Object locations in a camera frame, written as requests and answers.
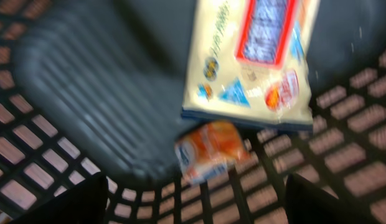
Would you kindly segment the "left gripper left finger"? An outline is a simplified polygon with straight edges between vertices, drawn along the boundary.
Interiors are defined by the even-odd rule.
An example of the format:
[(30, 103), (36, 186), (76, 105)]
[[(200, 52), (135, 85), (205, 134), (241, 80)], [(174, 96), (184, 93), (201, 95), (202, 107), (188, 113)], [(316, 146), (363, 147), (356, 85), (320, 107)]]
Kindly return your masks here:
[(10, 224), (102, 224), (107, 200), (108, 180), (99, 172)]

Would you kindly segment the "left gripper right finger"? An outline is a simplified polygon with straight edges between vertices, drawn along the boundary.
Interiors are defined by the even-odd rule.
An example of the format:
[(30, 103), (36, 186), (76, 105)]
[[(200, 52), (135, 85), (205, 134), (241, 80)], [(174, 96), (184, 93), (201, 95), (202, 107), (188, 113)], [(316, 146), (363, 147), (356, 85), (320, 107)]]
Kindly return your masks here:
[(289, 224), (371, 224), (376, 219), (354, 210), (298, 174), (286, 181), (285, 212)]

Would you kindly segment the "yellow snack bag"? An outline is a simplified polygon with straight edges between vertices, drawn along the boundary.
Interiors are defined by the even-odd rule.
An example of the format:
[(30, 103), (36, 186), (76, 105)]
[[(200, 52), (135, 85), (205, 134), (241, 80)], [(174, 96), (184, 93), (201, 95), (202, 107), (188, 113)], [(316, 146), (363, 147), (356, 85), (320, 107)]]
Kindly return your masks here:
[(313, 127), (306, 54), (319, 0), (197, 2), (181, 115)]

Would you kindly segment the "orange small snack packet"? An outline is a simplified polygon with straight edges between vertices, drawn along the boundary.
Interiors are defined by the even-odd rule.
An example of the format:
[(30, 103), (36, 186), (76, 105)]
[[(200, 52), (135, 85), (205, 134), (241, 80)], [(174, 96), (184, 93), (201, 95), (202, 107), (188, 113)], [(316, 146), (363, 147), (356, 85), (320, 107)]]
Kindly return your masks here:
[(219, 176), (250, 158), (233, 123), (214, 121), (184, 135), (174, 145), (183, 179), (191, 185)]

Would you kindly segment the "grey plastic shopping basket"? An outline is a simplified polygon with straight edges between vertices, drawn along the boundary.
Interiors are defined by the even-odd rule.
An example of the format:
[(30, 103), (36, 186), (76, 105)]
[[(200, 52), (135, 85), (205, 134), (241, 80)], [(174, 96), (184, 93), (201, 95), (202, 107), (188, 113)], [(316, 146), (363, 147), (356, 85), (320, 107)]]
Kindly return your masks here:
[(195, 1), (0, 1), (0, 213), (97, 172), (104, 223), (286, 223), (299, 174), (386, 223), (386, 1), (321, 1), (311, 133), (239, 127), (252, 157), (191, 186), (174, 140)]

